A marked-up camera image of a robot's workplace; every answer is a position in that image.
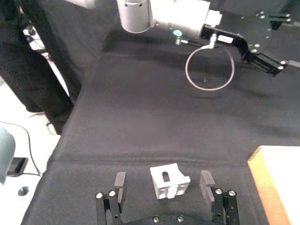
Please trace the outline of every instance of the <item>electrical cable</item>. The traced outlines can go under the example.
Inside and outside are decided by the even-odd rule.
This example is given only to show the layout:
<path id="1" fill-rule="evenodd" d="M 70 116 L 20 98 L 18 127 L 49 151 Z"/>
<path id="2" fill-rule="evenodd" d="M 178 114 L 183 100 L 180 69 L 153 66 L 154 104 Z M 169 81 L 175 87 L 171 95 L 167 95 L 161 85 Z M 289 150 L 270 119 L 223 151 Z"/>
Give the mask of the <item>electrical cable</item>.
<path id="1" fill-rule="evenodd" d="M 29 116 L 28 118 L 32 118 L 32 117 L 34 117 L 34 116 L 43 116 L 44 114 L 45 114 L 44 112 L 37 112 L 37 113 L 35 113 L 35 114 Z"/>
<path id="2" fill-rule="evenodd" d="M 47 124 L 46 124 L 46 127 L 47 127 L 47 129 L 48 129 L 48 132 L 49 132 L 50 134 L 52 134 L 52 135 L 56 135 L 56 134 L 54 134 L 54 133 L 52 133 L 52 132 L 50 131 L 49 125 L 51 125 L 51 122 L 50 122 L 50 121 L 48 121 Z"/>
<path id="3" fill-rule="evenodd" d="M 45 48 L 45 47 L 42 47 L 42 46 L 40 46 L 39 44 L 38 44 L 38 42 L 35 40 L 35 39 L 33 39 L 33 41 L 37 44 L 37 46 L 39 46 L 40 48 Z"/>
<path id="4" fill-rule="evenodd" d="M 3 122 L 3 121 L 1 121 L 1 120 L 0 120 L 0 122 L 1 122 L 1 123 L 4 123 L 4 124 L 14 125 L 14 126 L 20 127 L 20 128 L 22 128 L 23 130 L 25 130 L 25 132 L 26 132 L 26 134 L 27 134 L 27 136 L 28 136 L 28 146 L 29 146 L 30 158 L 31 158 L 31 160 L 32 160 L 32 163 L 33 163 L 33 165 L 34 165 L 36 171 L 37 171 L 37 174 L 34 174 L 34 173 L 33 173 L 33 174 L 30 174 L 30 175 L 41 176 L 42 173 L 41 173 L 40 170 L 38 169 L 38 167 L 37 167 L 37 165 L 36 165 L 36 163 L 35 163 L 35 161 L 34 161 L 34 159 L 33 159 L 33 156 L 32 156 L 31 142 L 30 142 L 30 135 L 29 135 L 27 129 L 24 128 L 24 127 L 22 127 L 22 126 L 20 126 L 20 125 L 14 124 L 14 123 L 7 123 L 7 122 Z"/>
<path id="5" fill-rule="evenodd" d="M 38 175 L 37 173 L 23 172 L 23 173 L 17 174 L 17 175 L 9 175 L 8 177 L 19 177 L 21 175 L 34 175 L 34 176 L 38 176 L 38 177 L 41 176 L 41 175 Z"/>
<path id="6" fill-rule="evenodd" d="M 228 56 L 229 56 L 229 59 L 230 59 L 230 63 L 231 63 L 231 68 L 232 68 L 232 71 L 231 71 L 231 75 L 230 75 L 230 78 L 228 79 L 228 81 L 220 86 L 220 87 L 217 87 L 217 88 L 211 88 L 211 89 L 208 89 L 208 88 L 202 88 L 202 87 L 199 87 L 198 85 L 196 85 L 192 79 L 190 78 L 189 74 L 188 74 L 188 65 L 189 65 L 189 62 L 191 60 L 191 58 L 193 57 L 193 55 L 195 55 L 197 52 L 201 51 L 201 50 L 204 50 L 204 49 L 208 49 L 209 46 L 208 45 L 204 45 L 202 46 L 201 48 L 198 48 L 196 49 L 195 51 L 193 51 L 190 56 L 188 57 L 187 59 L 187 62 L 186 62 L 186 76 L 187 76 L 187 79 L 188 81 L 191 83 L 191 85 L 193 85 L 195 88 L 197 89 L 200 89 L 200 90 L 204 90 L 204 91 L 215 91 L 215 90 L 220 90 L 224 87 L 226 87 L 227 85 L 229 85 L 229 83 L 232 81 L 233 79 L 233 76 L 234 76 L 234 71 L 235 71 L 235 67 L 234 67 L 234 60 L 233 60 L 233 56 L 231 55 L 230 51 L 228 51 L 226 48 L 225 48 L 225 51 L 227 52 Z"/>

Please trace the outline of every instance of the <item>white plastic block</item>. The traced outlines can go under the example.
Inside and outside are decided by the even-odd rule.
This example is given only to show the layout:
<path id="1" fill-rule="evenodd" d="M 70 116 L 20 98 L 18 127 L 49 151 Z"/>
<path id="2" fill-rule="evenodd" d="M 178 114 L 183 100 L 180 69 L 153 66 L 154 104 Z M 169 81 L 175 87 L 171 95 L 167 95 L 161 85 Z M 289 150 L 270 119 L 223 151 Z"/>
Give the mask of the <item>white plastic block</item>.
<path id="1" fill-rule="evenodd" d="M 180 172 L 177 163 L 151 167 L 150 172 L 157 199 L 183 195 L 191 182 L 190 177 Z M 164 172 L 168 174 L 170 181 L 164 181 Z"/>
<path id="2" fill-rule="evenodd" d="M 215 27 L 221 23 L 221 20 L 222 14 L 220 14 L 220 11 L 210 10 L 206 16 L 205 24 Z"/>

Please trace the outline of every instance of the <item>cardboard box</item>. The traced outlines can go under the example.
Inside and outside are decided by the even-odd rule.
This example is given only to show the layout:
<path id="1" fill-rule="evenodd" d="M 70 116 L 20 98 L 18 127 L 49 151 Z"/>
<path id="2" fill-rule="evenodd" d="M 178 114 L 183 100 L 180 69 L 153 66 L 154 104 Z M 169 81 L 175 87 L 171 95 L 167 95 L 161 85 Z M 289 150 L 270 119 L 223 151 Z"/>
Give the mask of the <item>cardboard box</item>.
<path id="1" fill-rule="evenodd" d="M 300 147 L 260 146 L 248 165 L 270 225 L 300 224 Z"/>

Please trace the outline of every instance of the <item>metal screw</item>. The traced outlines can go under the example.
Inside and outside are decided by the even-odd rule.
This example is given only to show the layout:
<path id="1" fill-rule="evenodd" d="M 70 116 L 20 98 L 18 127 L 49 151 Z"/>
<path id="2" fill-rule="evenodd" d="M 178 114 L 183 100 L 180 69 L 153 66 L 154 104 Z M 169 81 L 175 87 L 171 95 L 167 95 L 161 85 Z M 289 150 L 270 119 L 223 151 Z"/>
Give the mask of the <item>metal screw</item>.
<path id="1" fill-rule="evenodd" d="M 159 217 L 155 216 L 155 217 L 153 217 L 152 220 L 153 220 L 154 223 L 158 223 L 159 222 Z"/>
<path id="2" fill-rule="evenodd" d="M 99 198 L 102 198 L 102 197 L 103 197 L 103 194 L 101 192 L 99 192 L 99 193 L 96 194 L 96 198 L 99 199 Z"/>
<path id="3" fill-rule="evenodd" d="M 181 38 L 180 38 L 180 37 L 177 37 L 177 38 L 176 38 L 175 44 L 176 44 L 176 45 L 180 45 L 180 44 L 181 44 Z"/>
<path id="4" fill-rule="evenodd" d="M 28 192 L 29 192 L 29 187 L 24 186 L 24 187 L 20 188 L 20 190 L 18 191 L 18 195 L 25 196 L 28 194 Z"/>
<path id="5" fill-rule="evenodd" d="M 230 196 L 235 196 L 235 195 L 236 195 L 235 191 L 233 191 L 233 190 L 228 191 L 228 194 L 229 194 Z"/>
<path id="6" fill-rule="evenodd" d="M 116 192 L 115 192 L 115 191 L 111 191 L 110 193 L 108 193 L 108 195 L 109 195 L 110 197 L 113 197 L 113 196 L 116 195 Z"/>
<path id="7" fill-rule="evenodd" d="M 177 216 L 177 221 L 178 222 L 183 222 L 184 221 L 184 217 L 183 216 Z"/>
<path id="8" fill-rule="evenodd" d="M 220 194 L 222 194 L 222 190 L 221 189 L 216 189 L 216 193 L 218 194 L 218 195 L 220 195 Z"/>

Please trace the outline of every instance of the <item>green indicator light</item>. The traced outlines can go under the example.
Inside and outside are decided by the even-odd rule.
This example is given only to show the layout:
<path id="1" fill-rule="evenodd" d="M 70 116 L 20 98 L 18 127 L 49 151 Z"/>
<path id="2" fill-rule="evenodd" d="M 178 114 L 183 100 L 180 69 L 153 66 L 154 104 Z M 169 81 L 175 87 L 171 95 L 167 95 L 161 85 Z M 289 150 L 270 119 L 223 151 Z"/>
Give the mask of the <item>green indicator light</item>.
<path id="1" fill-rule="evenodd" d="M 180 30 L 174 30 L 173 31 L 173 35 L 177 36 L 177 37 L 181 37 L 183 34 Z"/>

